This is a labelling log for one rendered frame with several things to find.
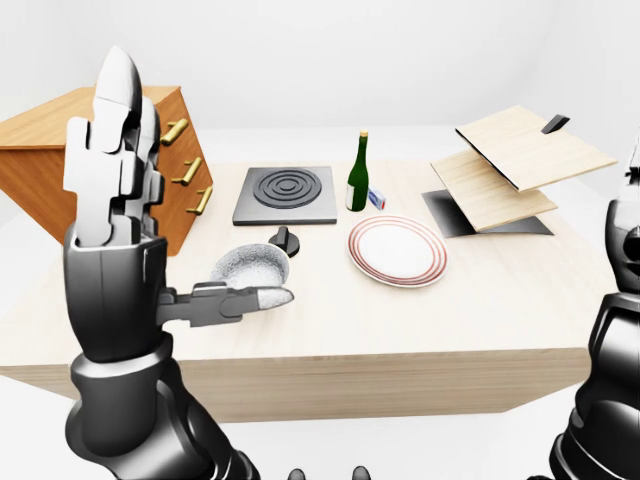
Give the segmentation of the round black stove knob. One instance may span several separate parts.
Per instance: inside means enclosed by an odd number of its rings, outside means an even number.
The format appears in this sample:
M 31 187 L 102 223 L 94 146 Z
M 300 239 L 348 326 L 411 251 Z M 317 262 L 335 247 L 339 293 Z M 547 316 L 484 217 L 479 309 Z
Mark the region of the round black stove knob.
M 275 235 L 269 238 L 268 242 L 283 250 L 289 258 L 299 253 L 299 238 L 290 232 L 286 226 L 280 226 Z

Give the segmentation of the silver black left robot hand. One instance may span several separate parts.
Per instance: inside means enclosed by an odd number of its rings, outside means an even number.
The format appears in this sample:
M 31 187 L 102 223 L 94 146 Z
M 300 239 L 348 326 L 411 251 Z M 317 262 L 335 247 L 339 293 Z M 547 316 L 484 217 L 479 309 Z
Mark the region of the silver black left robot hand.
M 63 263 L 69 319 L 84 356 L 111 363 L 146 355 L 165 322 L 238 322 L 291 302 L 280 286 L 203 282 L 179 295 L 166 285 L 167 240 L 151 209 L 163 201 L 159 115 L 131 57 L 114 46 L 96 83 L 91 120 L 67 123 L 63 188 L 76 194 Z

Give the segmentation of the wooden cabinet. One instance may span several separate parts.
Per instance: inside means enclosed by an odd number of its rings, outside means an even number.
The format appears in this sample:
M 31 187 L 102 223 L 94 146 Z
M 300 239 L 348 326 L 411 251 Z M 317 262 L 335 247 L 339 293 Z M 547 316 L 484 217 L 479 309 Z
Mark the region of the wooden cabinet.
M 145 86 L 143 95 L 155 105 L 176 88 Z M 76 195 L 63 190 L 66 126 L 93 118 L 93 97 L 78 88 L 0 122 L 0 189 L 59 243 L 76 215 Z

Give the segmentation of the white plate with red rings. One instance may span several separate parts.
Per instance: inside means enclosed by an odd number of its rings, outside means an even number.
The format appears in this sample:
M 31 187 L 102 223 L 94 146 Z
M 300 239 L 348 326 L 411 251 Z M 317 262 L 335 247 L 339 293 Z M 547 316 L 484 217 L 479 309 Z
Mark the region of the white plate with red rings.
M 448 250 L 441 236 L 404 216 L 364 218 L 353 226 L 346 245 L 358 269 L 391 286 L 426 286 L 442 278 L 448 268 Z

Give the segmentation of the green wine bottle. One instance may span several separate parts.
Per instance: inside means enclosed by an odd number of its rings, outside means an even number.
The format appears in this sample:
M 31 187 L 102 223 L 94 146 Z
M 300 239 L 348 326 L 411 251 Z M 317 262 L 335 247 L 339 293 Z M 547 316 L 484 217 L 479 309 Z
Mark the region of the green wine bottle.
M 347 180 L 346 207 L 350 211 L 362 211 L 368 199 L 369 175 L 366 165 L 368 131 L 361 130 L 355 163 Z

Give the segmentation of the wooden cabinet drawer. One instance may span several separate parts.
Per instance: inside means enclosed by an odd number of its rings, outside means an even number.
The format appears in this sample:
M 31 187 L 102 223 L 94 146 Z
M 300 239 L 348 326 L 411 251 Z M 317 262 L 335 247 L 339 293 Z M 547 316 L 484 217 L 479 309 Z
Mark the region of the wooden cabinet drawer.
M 168 201 L 163 198 L 161 205 L 153 206 L 151 213 L 158 223 L 158 234 L 164 236 L 168 242 L 168 255 L 175 256 L 179 253 L 192 224 L 198 217 L 187 213 L 186 209 L 195 207 L 199 203 L 197 190 L 189 194 L 183 194 L 178 198 Z
M 178 121 L 181 118 L 189 120 L 189 126 L 184 130 L 180 137 L 170 146 L 163 146 L 184 151 L 201 152 L 200 144 L 195 132 L 194 123 L 191 120 L 189 111 L 185 105 L 184 98 L 179 88 L 174 89 L 164 99 L 155 104 L 159 114 L 161 125 L 161 136 L 169 130 L 168 123 Z
M 201 161 L 190 183 L 185 185 L 179 181 L 174 182 L 174 179 L 179 180 L 187 175 L 197 158 Z M 166 201 L 194 190 L 205 189 L 212 184 L 204 154 L 192 130 L 185 130 L 170 146 L 161 146 L 158 167 L 165 178 Z

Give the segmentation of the flat dark stove plate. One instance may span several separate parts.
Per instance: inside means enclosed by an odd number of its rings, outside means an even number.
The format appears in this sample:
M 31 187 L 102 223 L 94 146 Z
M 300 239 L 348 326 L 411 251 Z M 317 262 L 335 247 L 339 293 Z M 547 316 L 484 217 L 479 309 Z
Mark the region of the flat dark stove plate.
M 248 169 L 232 222 L 248 225 L 335 224 L 337 208 L 329 166 Z

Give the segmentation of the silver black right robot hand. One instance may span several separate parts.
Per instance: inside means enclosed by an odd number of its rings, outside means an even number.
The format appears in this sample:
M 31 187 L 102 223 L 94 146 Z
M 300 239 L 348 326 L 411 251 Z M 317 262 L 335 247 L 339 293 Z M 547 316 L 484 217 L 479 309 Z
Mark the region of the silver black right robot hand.
M 640 294 L 640 128 L 619 194 L 608 206 L 605 246 L 618 289 Z

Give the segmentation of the pale wooden rack, dark base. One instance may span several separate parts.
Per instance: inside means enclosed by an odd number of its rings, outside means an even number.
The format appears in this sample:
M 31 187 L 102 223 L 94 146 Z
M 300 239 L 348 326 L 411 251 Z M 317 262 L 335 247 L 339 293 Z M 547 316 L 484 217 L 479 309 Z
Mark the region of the pale wooden rack, dark base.
M 556 204 L 541 188 L 617 162 L 566 131 L 568 121 L 516 105 L 458 127 L 467 148 L 431 163 L 444 188 L 423 195 L 443 236 L 549 235 L 538 215 Z

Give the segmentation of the speckled grey bowl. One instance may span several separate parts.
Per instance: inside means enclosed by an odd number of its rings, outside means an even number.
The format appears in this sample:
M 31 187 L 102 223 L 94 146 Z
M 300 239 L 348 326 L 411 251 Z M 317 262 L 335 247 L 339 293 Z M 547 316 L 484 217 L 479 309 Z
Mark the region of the speckled grey bowl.
M 215 263 L 210 280 L 234 289 L 280 287 L 289 276 L 289 259 L 271 244 L 247 244 L 224 254 Z

